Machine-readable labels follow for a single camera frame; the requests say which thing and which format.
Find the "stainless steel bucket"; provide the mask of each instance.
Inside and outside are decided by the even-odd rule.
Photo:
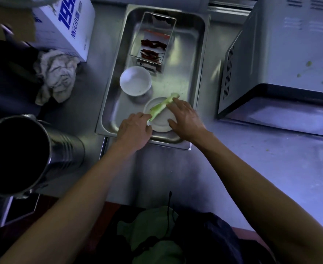
[[[0,196],[21,196],[84,160],[84,146],[34,115],[0,119]]]

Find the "celery stalk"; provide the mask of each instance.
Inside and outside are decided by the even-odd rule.
[[[150,110],[149,110],[149,114],[152,115],[152,118],[150,120],[148,120],[147,125],[150,125],[150,122],[155,119],[156,116],[158,116],[165,108],[167,104],[171,104],[173,102],[173,98],[179,98],[180,95],[178,93],[172,93],[170,97],[168,97],[167,99],[165,99],[163,102],[161,102],[160,104],[157,104],[156,106],[153,106]]]

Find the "hand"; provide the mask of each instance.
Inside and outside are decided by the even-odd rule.
[[[132,150],[133,153],[140,150],[152,136],[152,127],[147,126],[147,121],[151,117],[150,114],[139,112],[124,119],[117,133],[117,142]]]
[[[194,143],[197,137],[202,135],[204,131],[208,131],[188,102],[180,101],[177,98],[173,98],[173,101],[174,103],[168,104],[166,107],[173,112],[177,123],[168,119],[169,125],[181,139]]]

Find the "metal tray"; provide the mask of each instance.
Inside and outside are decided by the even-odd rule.
[[[167,54],[164,56],[163,73],[151,72],[152,91],[141,97],[131,97],[121,90],[119,79],[125,69],[133,66],[129,53],[145,12],[175,17],[177,22]],[[188,101],[196,109],[209,23],[209,15],[129,4],[126,8],[123,30],[119,39],[120,45],[106,87],[96,133],[116,137],[123,119],[131,113],[142,112],[150,99],[168,97],[171,93],[179,93],[181,100]],[[153,132],[150,142],[184,150],[191,149],[191,144],[181,140],[173,131]]]

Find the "white box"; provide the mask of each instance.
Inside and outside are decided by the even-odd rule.
[[[60,0],[32,9],[37,49],[58,49],[87,61],[95,11],[90,0]]]

